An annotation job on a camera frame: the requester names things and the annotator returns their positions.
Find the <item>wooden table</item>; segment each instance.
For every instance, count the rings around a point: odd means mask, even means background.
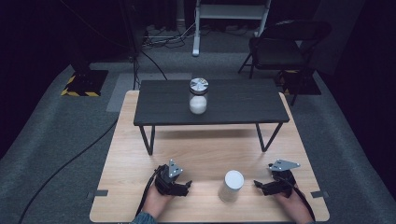
[[[184,169],[177,183],[193,182],[187,197],[175,198],[159,217],[160,222],[289,221],[273,196],[263,196],[253,184],[254,179],[262,183],[273,181],[267,167],[276,159],[301,164],[292,170],[300,190],[317,220],[329,219],[323,198],[311,195],[319,190],[318,182],[283,95],[290,122],[283,125],[267,152],[261,151],[254,124],[162,126],[156,132],[155,153],[149,156],[139,128],[133,124],[138,94],[126,94],[92,205],[91,221],[132,221],[154,169],[170,159]],[[261,124],[263,132],[275,127],[276,124]],[[235,203],[224,203],[218,196],[229,170],[238,170],[245,178]]]

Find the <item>shelf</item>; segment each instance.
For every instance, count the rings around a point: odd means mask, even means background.
[[[261,20],[265,6],[201,5],[200,19]]]

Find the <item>hand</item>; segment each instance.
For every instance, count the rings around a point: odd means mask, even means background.
[[[305,224],[314,221],[309,214],[303,200],[293,189],[289,198],[284,193],[274,194],[275,199],[283,206],[286,213],[298,224]]]
[[[172,195],[161,195],[154,185],[151,185],[148,189],[148,196],[146,198],[145,204],[143,205],[142,212],[149,213],[155,219],[157,219],[160,214],[165,209],[166,205],[175,196]]]

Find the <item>white jar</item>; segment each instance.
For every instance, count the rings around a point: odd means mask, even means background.
[[[207,108],[207,88],[209,84],[206,79],[198,77],[190,82],[190,111],[193,114],[203,114]]]

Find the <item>white paper cup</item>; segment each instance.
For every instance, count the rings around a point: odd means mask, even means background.
[[[219,188],[219,197],[226,203],[233,203],[238,199],[238,191],[244,186],[245,179],[235,170],[229,171]]]

